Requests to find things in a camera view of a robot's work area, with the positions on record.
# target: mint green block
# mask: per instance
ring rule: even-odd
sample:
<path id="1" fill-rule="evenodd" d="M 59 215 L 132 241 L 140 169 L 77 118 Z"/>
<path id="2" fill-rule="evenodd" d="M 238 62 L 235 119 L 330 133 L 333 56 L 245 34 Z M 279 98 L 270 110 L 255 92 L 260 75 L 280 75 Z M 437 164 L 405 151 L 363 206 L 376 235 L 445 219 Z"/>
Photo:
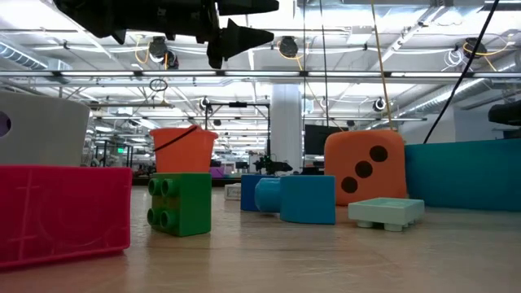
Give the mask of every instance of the mint green block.
<path id="1" fill-rule="evenodd" d="M 401 231 L 413 224 L 425 213 L 420 199 L 378 198 L 350 203 L 349 219 L 358 221 L 360 227 L 370 228 L 373 223 L 384 223 L 386 230 Z"/>

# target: table surface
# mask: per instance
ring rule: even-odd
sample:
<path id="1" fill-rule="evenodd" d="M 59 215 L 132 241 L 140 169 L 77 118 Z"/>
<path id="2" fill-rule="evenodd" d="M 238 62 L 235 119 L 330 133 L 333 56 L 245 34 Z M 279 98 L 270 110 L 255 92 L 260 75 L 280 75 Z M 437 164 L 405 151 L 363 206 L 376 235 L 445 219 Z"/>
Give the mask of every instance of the table surface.
<path id="1" fill-rule="evenodd" d="M 518 213 L 427 209 L 403 233 L 300 225 L 240 212 L 213 190 L 212 233 L 174 238 L 147 224 L 146 188 L 132 194 L 123 254 L 0 272 L 0 292 L 516 292 Z"/>

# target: blue plastic block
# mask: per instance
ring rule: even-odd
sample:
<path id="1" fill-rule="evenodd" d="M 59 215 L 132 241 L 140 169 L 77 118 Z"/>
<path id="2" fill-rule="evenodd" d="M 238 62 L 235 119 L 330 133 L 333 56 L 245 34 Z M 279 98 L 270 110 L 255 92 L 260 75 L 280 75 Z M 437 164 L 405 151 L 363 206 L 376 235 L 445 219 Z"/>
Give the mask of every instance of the blue plastic block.
<path id="1" fill-rule="evenodd" d="M 280 212 L 280 178 L 262 178 L 255 188 L 255 205 L 261 212 Z"/>
<path id="2" fill-rule="evenodd" d="M 303 224 L 335 223 L 335 177 L 287 176 L 280 180 L 281 220 Z"/>
<path id="3" fill-rule="evenodd" d="M 521 139 L 405 148 L 411 199 L 427 206 L 521 211 Z"/>
<path id="4" fill-rule="evenodd" d="M 255 187 L 262 178 L 270 178 L 268 175 L 242 175 L 241 176 L 241 210 L 259 212 L 255 205 Z"/>

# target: green duplo block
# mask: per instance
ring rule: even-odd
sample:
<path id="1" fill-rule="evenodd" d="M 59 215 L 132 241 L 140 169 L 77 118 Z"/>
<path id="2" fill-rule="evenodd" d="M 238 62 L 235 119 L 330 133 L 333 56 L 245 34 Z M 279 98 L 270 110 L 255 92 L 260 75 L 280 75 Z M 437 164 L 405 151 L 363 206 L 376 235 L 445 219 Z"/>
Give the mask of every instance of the green duplo block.
<path id="1" fill-rule="evenodd" d="M 156 173 L 148 183 L 152 207 L 148 224 L 175 236 L 191 236 L 212 229 L 210 173 Z"/>

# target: black monitor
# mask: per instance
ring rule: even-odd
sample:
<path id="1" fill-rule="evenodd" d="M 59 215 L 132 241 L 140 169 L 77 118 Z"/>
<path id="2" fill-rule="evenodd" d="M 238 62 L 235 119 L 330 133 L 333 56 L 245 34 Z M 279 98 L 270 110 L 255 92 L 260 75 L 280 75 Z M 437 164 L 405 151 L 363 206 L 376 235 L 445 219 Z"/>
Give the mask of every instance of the black monitor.
<path id="1" fill-rule="evenodd" d="M 241 168 L 249 168 L 250 166 L 247 164 L 247 162 L 235 162 L 235 168 L 241 169 Z"/>
<path id="2" fill-rule="evenodd" d="M 324 155 L 324 145 L 333 133 L 340 132 L 338 127 L 306 125 L 304 127 L 304 150 L 306 155 Z"/>

